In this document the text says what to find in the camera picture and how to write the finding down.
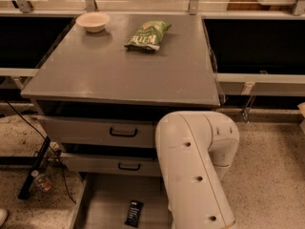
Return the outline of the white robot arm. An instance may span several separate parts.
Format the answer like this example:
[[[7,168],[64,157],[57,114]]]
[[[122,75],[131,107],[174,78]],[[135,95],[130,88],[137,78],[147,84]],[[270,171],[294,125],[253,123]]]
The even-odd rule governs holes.
[[[155,130],[172,229],[237,229],[220,179],[230,168],[239,131],[217,112],[174,112]]]

